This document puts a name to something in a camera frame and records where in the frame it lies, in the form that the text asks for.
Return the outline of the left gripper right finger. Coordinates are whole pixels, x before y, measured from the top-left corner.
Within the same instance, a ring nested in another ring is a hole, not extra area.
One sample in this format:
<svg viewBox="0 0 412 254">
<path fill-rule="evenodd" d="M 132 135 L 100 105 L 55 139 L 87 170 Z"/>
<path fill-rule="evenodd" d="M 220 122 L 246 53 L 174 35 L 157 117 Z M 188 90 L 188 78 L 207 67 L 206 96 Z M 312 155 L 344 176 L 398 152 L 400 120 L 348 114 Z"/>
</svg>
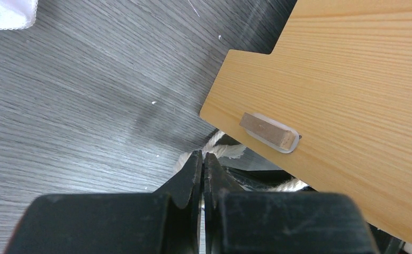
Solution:
<svg viewBox="0 0 412 254">
<path fill-rule="evenodd" d="M 204 159 L 207 253 L 378 253 L 359 208 L 321 192 L 250 192 Z"/>
</svg>

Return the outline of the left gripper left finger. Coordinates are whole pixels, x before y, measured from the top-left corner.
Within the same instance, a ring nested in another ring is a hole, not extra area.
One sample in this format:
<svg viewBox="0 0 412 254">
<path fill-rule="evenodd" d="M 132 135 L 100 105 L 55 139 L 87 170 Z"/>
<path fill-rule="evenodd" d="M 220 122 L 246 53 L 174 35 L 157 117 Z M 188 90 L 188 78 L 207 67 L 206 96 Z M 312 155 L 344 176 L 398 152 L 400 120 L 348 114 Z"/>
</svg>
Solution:
<svg viewBox="0 0 412 254">
<path fill-rule="evenodd" d="M 39 196 L 5 253 L 198 253 L 202 159 L 152 193 Z"/>
</svg>

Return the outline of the pink checkered duck blanket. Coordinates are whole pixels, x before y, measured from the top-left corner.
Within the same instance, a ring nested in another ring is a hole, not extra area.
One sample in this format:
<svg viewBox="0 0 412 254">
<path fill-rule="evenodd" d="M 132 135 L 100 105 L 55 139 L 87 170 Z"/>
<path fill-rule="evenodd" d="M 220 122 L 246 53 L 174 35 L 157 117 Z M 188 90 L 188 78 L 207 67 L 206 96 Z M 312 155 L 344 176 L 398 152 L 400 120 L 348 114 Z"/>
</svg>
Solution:
<svg viewBox="0 0 412 254">
<path fill-rule="evenodd" d="M 216 132 L 206 143 L 206 145 L 201 149 L 202 155 L 205 156 L 206 153 L 214 154 L 218 159 L 221 157 L 226 157 L 229 159 L 238 159 L 240 158 L 245 150 L 246 146 L 243 144 L 235 144 L 235 145 L 225 145 L 225 144 L 217 144 L 218 141 L 225 135 L 223 131 Z M 177 162 L 174 165 L 174 173 L 179 172 L 182 167 L 187 162 L 188 158 L 191 156 L 193 152 L 185 152 L 182 153 Z M 298 178 L 291 178 L 275 187 L 267 188 L 266 191 L 268 192 L 297 192 L 309 187 L 308 184 L 301 181 Z"/>
</svg>

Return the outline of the wooden pet bed frame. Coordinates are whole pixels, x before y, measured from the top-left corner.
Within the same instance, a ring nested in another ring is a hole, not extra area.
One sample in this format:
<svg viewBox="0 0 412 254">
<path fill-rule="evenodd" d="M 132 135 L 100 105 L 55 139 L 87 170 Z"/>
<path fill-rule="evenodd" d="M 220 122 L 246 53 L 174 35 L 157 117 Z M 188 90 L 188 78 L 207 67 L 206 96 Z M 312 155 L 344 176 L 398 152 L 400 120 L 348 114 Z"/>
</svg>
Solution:
<svg viewBox="0 0 412 254">
<path fill-rule="evenodd" d="M 227 53 L 200 117 L 412 244 L 412 1 L 297 1 L 270 54 Z"/>
</svg>

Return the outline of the white floral pillow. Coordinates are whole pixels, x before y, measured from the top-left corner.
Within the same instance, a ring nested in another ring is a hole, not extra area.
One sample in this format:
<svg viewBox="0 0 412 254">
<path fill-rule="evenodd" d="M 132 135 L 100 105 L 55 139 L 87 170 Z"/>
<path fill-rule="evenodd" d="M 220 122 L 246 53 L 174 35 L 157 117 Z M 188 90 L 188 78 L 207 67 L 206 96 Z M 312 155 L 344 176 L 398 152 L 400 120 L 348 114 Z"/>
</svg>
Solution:
<svg viewBox="0 0 412 254">
<path fill-rule="evenodd" d="M 38 0 L 0 0 L 0 30 L 21 30 L 36 21 Z"/>
</svg>

